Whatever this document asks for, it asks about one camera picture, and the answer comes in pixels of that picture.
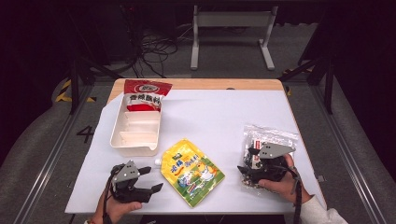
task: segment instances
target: clear plastic bag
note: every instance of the clear plastic bag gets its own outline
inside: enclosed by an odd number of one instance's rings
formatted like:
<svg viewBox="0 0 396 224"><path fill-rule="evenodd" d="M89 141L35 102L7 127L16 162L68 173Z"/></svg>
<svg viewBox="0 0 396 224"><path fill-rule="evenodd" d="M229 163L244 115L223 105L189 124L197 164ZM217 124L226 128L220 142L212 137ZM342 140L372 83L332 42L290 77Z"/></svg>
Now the clear plastic bag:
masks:
<svg viewBox="0 0 396 224"><path fill-rule="evenodd" d="M249 153L248 149L250 147L260 149L264 143L273 143L296 148L298 141L299 135L297 133L289 133L270 127L247 124L244 127L243 166L249 166L251 169L259 169L258 167L260 167L260 165L258 165L258 163L261 162L260 158L258 156L252 156ZM263 187L251 181L248 175L241 174L241 176L243 189L252 191L255 194L261 194L261 191L264 189Z"/></svg>

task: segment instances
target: yellow snack bag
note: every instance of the yellow snack bag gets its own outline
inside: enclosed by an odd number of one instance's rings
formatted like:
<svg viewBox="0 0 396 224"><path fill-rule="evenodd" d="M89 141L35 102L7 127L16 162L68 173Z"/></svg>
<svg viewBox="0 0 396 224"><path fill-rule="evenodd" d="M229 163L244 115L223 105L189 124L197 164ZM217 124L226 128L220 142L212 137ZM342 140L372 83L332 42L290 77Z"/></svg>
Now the yellow snack bag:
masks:
<svg viewBox="0 0 396 224"><path fill-rule="evenodd" d="M186 138L163 153L161 173L191 207L197 205L225 177L224 173Z"/></svg>

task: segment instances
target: red package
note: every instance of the red package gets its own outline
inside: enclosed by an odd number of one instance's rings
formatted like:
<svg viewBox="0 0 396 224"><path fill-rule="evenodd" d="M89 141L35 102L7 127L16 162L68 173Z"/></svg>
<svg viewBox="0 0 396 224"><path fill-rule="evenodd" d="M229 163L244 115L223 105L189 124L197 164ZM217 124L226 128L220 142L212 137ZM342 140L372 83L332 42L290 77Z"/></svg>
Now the red package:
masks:
<svg viewBox="0 0 396 224"><path fill-rule="evenodd" d="M127 102L129 111L161 111L161 99L172 89L172 84L149 80L126 79L124 94L131 93Z"/></svg>

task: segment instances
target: white stand leg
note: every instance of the white stand leg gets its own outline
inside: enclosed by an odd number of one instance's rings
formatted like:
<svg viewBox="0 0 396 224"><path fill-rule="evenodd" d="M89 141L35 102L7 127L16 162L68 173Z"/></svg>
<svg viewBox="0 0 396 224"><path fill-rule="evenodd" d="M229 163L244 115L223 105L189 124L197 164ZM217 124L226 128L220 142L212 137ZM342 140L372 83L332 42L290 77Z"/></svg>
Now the white stand leg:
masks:
<svg viewBox="0 0 396 224"><path fill-rule="evenodd" d="M267 47L263 47L263 44L262 44L263 42L264 42L263 39L259 40L260 48L262 49L262 56L264 56L264 60L265 60L265 63L267 64L268 70L273 71L273 70L275 70L275 66L272 61L270 51L268 50Z"/></svg>
<svg viewBox="0 0 396 224"><path fill-rule="evenodd" d="M268 70L275 70L270 52L268 50L268 41L274 26L277 7L273 7L271 12L199 12L198 6L194 6L193 16L193 44L191 55L191 70L198 69L199 53L199 27L220 27L220 26L255 26L262 27L266 25L265 37L259 40L262 55Z"/></svg>
<svg viewBox="0 0 396 224"><path fill-rule="evenodd" d="M194 6L194 18L193 18L193 31L194 40L192 43L192 54L191 54L191 70L198 69L198 53L199 53L199 39L198 39L198 8Z"/></svg>
<svg viewBox="0 0 396 224"><path fill-rule="evenodd" d="M265 32L265 37L264 39L260 39L259 43L260 43L260 48L262 49L262 56L264 56L264 60L265 63L267 64L267 68L270 71L275 70L275 66L274 63L272 61L271 55L270 55L270 51L268 50L268 41L270 40L270 35L272 32L272 28L274 26L274 22L275 22L275 18L276 18L276 12L277 12L277 7L273 7L271 10L271 17L268 20L267 23L267 31Z"/></svg>

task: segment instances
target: snack package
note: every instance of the snack package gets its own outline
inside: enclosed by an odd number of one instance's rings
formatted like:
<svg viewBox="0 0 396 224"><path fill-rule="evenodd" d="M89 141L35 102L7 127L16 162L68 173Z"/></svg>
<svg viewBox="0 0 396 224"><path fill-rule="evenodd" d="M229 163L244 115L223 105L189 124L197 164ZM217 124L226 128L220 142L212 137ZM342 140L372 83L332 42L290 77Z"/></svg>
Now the snack package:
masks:
<svg viewBox="0 0 396 224"><path fill-rule="evenodd" d="M161 173L191 207L225 177L196 145L185 138L163 153Z"/></svg>
<svg viewBox="0 0 396 224"><path fill-rule="evenodd" d="M161 111L161 99L172 89L172 84L144 79L126 79L124 94L131 93L127 102L129 111Z"/></svg>
<svg viewBox="0 0 396 224"><path fill-rule="evenodd" d="M266 143L277 144L286 147L296 148L297 142L299 141L298 134L296 133L288 133L285 131L277 130L270 127L260 127L252 124L247 124L244 127L244 157L242 159L243 166L249 167L252 170L260 170L263 168L262 161L258 155L251 155L249 152L249 148L253 147L260 150L265 146ZM278 165L278 162L285 162L281 158L273 158L273 162L271 165ZM266 170L268 175L276 176L280 175L277 169L268 169ZM248 189L262 189L262 187L257 183L251 180L249 175L242 175L242 184Z"/></svg>

